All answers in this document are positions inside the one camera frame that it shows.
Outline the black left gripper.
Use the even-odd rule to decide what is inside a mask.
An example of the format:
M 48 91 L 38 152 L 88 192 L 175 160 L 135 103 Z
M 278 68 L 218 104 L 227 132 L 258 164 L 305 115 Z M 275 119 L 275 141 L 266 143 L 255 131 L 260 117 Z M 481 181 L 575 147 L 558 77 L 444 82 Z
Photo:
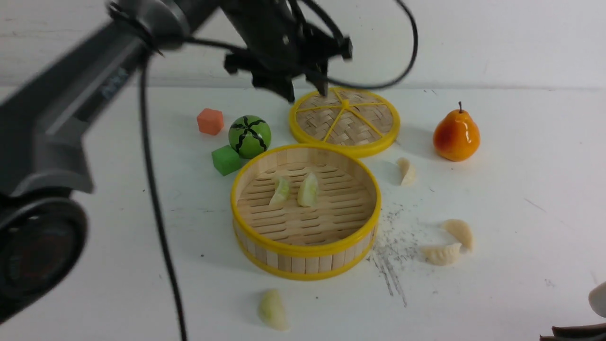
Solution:
M 309 71 L 327 75 L 330 58 L 351 60 L 353 46 L 335 22 L 312 0 L 306 1 L 330 33 L 307 21 L 295 0 L 225 0 L 221 10 L 242 37 L 244 52 L 226 54 L 224 68 L 252 75 L 256 89 L 272 91 L 288 103 L 295 100 L 293 80 L 304 75 L 321 95 L 328 83 Z

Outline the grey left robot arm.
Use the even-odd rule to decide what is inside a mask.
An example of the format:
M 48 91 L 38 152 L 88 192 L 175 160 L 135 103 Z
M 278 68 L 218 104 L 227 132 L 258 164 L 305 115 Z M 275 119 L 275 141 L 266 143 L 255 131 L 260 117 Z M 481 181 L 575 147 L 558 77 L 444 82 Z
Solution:
M 116 0 L 111 20 L 1 104 L 1 322 L 34 304 L 74 268 L 88 237 L 73 191 L 91 193 L 82 138 L 145 59 L 180 48 L 217 9 L 245 42 L 225 59 L 229 74 L 294 101 L 305 75 L 322 94 L 328 60 L 353 46 L 314 1 L 325 33 L 294 0 Z

